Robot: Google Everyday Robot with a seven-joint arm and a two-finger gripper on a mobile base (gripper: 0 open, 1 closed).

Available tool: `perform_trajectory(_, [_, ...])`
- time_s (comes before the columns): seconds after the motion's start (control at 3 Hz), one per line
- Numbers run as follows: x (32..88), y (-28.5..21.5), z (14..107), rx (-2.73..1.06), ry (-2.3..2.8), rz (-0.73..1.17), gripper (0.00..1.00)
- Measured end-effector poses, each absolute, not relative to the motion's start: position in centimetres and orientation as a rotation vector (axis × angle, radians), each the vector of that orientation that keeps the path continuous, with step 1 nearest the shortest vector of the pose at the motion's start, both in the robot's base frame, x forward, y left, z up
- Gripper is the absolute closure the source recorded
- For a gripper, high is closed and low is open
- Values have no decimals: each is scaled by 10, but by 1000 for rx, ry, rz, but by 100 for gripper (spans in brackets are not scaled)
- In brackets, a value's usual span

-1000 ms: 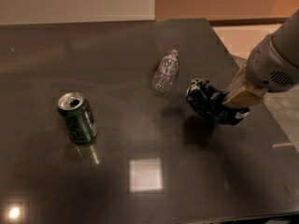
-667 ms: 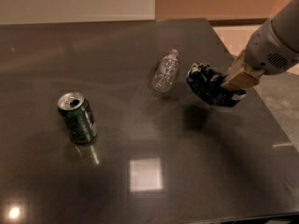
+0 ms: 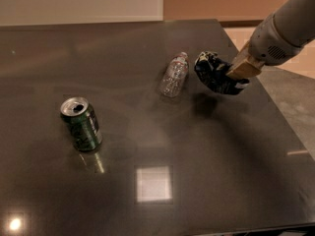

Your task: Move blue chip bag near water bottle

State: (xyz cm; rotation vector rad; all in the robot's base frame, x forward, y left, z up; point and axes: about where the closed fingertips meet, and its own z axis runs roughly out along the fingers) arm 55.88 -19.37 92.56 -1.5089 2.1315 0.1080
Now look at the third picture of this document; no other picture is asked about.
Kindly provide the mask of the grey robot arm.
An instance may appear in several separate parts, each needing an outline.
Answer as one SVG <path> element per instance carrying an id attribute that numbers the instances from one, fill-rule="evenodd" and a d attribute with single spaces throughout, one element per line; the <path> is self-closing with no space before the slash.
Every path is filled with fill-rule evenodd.
<path id="1" fill-rule="evenodd" d="M 255 28 L 226 75 L 234 80 L 255 77 L 264 66 L 295 57 L 314 39 L 315 0 L 288 0 Z"/>

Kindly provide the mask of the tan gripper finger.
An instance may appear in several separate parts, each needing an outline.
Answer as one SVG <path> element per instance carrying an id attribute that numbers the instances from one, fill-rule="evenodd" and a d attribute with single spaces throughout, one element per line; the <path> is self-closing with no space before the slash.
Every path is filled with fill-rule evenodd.
<path id="1" fill-rule="evenodd" d="M 265 62 L 252 56 L 249 53 L 249 47 L 250 43 L 246 42 L 233 59 L 231 67 L 225 73 L 229 78 L 239 81 L 256 77 L 261 73 Z"/>

